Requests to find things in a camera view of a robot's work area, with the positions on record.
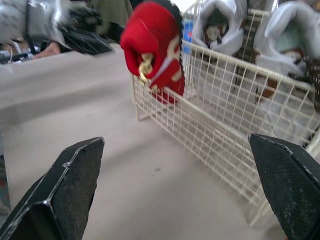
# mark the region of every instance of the red sneaker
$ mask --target red sneaker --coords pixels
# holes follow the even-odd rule
[[[163,91],[164,87],[184,94],[182,29],[177,6],[168,0],[150,0],[137,6],[121,36],[120,45],[132,74],[140,76],[142,55],[152,54],[151,68],[145,74],[149,80],[147,87],[157,89],[153,95],[163,103],[174,103],[174,98]]]

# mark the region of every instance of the display rack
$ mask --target display rack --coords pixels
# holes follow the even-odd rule
[[[195,21],[201,5],[197,2],[184,13],[185,22]],[[252,63],[254,34],[268,15],[249,9],[238,58],[183,41],[184,95],[164,90],[168,93],[166,100],[172,97],[174,104],[162,104],[135,76],[132,80],[138,120],[153,119],[245,198],[255,209],[251,226],[270,210],[270,205],[248,142],[250,134],[283,138],[305,147],[314,157],[320,151],[320,117],[308,101],[313,88]],[[277,81],[277,87],[269,87],[268,80]],[[264,91],[273,94],[266,98]],[[278,98],[285,98],[284,104]],[[281,124],[288,115],[291,124]]]

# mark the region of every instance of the white shoe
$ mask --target white shoe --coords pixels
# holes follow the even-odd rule
[[[320,57],[320,15],[309,5],[290,1],[281,4],[258,28],[253,42],[255,63],[271,71],[288,76],[303,77],[306,65],[295,64],[304,57]],[[266,79],[258,77],[257,93],[262,94],[256,115],[261,134],[275,136],[294,144],[303,145],[319,126],[320,115],[315,113],[313,100],[305,91],[269,80],[274,91],[263,90]]]
[[[192,31],[192,42],[228,56],[234,56],[242,46],[243,23],[248,11],[247,0],[207,0]],[[234,82],[235,65],[217,62],[196,51],[192,64],[193,84],[199,97],[210,103],[226,102]]]

